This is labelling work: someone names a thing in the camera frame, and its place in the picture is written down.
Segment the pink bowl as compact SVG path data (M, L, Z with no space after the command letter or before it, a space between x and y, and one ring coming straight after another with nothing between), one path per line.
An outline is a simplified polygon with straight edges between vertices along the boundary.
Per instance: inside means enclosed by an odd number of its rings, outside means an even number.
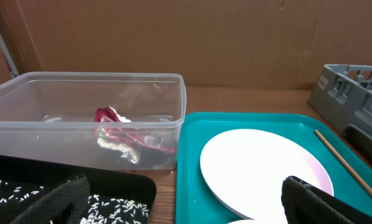
M277 224L276 222L271 221L262 221L262 220L237 220L229 222L227 224Z

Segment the white napkin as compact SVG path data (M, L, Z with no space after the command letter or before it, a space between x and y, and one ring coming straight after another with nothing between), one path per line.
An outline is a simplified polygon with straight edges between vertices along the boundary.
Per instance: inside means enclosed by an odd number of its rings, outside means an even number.
M96 130L97 144L104 149L110 149L121 154L121 158L138 165L141 154L136 150L134 144L127 137L120 137L110 134L108 129Z

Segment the red snack wrapper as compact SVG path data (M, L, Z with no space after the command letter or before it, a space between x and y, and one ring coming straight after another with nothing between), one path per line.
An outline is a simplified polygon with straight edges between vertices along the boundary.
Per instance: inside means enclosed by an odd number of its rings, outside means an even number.
M121 117L114 108L108 106L96 109L94 122L130 123L131 121ZM175 146L165 146L162 143L164 138L143 132L137 128L97 128L94 131L96 137L111 140L115 143L127 143L131 146L139 145L149 149L175 153Z

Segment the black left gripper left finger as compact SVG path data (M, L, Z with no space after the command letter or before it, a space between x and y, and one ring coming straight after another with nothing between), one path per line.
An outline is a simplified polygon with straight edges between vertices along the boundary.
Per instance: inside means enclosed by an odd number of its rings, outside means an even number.
M15 224L78 224L88 205L90 184L85 174L78 173L57 182L52 190L26 203L9 215Z

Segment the white rice grains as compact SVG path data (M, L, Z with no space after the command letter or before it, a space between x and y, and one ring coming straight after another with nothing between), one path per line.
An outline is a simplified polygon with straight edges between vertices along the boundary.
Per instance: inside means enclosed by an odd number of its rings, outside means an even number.
M43 185L0 179L0 215L7 212L10 206L16 207L28 202L47 189ZM150 207L143 202L91 194L80 223L146 224L150 213Z

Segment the wooden chopstick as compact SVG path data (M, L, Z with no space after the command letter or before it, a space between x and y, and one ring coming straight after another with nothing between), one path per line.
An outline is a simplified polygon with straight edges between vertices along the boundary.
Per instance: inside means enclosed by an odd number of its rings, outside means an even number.
M324 138L318 129L314 130L314 134L322 141L325 147L333 154L339 163L347 170L347 172L359 183L365 192L372 198L372 188L363 180L363 178L352 168L342 155Z

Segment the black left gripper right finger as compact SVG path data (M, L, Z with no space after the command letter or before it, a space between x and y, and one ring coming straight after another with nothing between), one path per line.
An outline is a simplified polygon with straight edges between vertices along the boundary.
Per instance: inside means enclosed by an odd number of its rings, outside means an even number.
M304 180L282 183L282 206L288 224L372 224L372 217Z

